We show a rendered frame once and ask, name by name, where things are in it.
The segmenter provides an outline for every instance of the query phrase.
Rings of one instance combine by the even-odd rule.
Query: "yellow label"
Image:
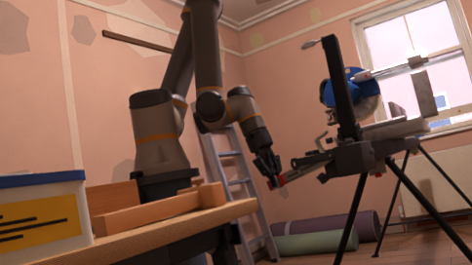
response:
[[[82,235],[75,194],[0,205],[0,254]]]

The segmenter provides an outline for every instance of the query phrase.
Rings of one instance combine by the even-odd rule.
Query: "radiator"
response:
[[[465,145],[429,154],[455,184],[472,198],[472,145]],[[403,159],[396,161],[399,167]],[[447,180],[422,155],[409,157],[406,175],[438,210],[438,212],[469,208]],[[427,215],[428,212],[402,184],[400,188],[405,217]]]

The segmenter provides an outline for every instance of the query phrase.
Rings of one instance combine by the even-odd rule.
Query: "blue lid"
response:
[[[85,180],[83,170],[0,176],[0,189]]]
[[[349,69],[349,73],[346,74],[347,78],[347,85],[349,85],[349,92],[351,93],[351,99],[353,102],[357,100],[372,96],[372,95],[380,95],[380,86],[376,79],[371,79],[369,81],[361,82],[361,83],[354,83],[349,81],[354,74],[364,71],[364,69],[359,67],[346,67]],[[334,92],[333,92],[333,85],[331,79],[326,83],[325,86],[325,94],[324,94],[324,101],[325,105],[328,107],[334,107]]]

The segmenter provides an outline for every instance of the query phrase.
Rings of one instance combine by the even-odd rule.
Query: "window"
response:
[[[407,0],[351,20],[362,67],[378,70],[416,55],[429,56],[426,69],[439,115],[428,118],[431,133],[472,128],[472,38],[459,0]],[[379,122],[391,119],[389,101],[419,115],[408,67],[377,78]]]

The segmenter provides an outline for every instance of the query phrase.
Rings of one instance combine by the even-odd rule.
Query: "wooden tabletop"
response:
[[[93,246],[45,258],[30,265],[112,264],[202,233],[259,210],[257,198],[193,211],[174,218],[95,240]]]

